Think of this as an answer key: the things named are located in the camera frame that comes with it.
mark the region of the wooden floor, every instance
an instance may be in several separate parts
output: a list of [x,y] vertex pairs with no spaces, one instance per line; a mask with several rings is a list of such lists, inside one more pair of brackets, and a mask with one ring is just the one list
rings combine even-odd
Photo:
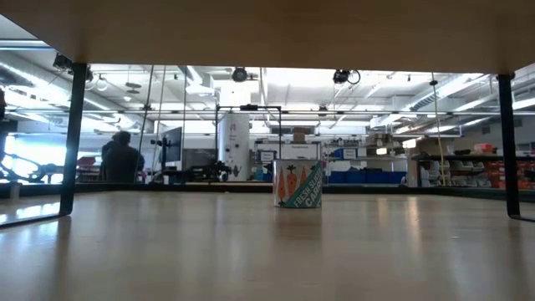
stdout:
[[[0,299],[535,299],[535,224],[508,219],[504,202],[326,195],[323,204],[80,195],[71,217],[0,231]],[[533,205],[522,209],[535,217]]]

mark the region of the tin can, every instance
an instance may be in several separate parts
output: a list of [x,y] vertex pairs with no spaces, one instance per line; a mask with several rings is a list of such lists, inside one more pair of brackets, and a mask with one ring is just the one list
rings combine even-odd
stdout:
[[276,207],[321,207],[323,166],[317,160],[275,160],[273,201]]

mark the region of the man in dark jacket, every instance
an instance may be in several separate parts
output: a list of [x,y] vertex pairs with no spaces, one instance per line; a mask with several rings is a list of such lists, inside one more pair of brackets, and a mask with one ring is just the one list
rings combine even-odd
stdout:
[[104,154],[105,180],[112,183],[134,183],[137,171],[142,171],[145,159],[130,143],[130,133],[115,134],[115,144]]

